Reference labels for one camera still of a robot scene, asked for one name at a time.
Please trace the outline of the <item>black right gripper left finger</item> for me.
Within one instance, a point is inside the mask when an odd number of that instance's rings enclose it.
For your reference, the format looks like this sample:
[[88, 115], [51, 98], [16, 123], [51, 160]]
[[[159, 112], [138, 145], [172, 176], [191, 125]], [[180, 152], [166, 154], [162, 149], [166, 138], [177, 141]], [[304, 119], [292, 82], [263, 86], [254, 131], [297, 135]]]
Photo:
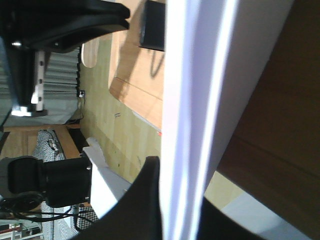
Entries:
[[160, 158], [148, 156], [133, 184], [100, 220], [76, 240], [161, 240]]

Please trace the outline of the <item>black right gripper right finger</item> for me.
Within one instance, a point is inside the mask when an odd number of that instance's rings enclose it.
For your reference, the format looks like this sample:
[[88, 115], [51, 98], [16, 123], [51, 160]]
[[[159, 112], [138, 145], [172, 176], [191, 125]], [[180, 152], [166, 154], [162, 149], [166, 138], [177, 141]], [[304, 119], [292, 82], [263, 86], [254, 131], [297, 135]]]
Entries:
[[205, 197], [202, 200], [198, 240], [263, 240], [226, 216]]

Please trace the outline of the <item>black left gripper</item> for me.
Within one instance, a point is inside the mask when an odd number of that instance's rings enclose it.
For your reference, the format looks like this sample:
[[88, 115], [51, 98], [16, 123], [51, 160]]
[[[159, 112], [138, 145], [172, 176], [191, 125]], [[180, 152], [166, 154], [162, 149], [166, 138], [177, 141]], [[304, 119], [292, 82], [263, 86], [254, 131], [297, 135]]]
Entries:
[[0, 36], [5, 45], [67, 53], [80, 45], [119, 31], [126, 31], [126, 20], [98, 23], [98, 15], [128, 19], [131, 11], [118, 2], [104, 0], [2, 0]]

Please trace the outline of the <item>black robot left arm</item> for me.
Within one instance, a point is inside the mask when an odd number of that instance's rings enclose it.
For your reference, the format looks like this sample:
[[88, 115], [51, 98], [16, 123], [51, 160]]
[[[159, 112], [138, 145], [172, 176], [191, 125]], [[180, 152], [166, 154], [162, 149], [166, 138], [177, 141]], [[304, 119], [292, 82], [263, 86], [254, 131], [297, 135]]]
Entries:
[[51, 53], [65, 54], [95, 38], [128, 30], [131, 12], [103, 0], [3, 0], [0, 60], [11, 114], [45, 116], [44, 78]]

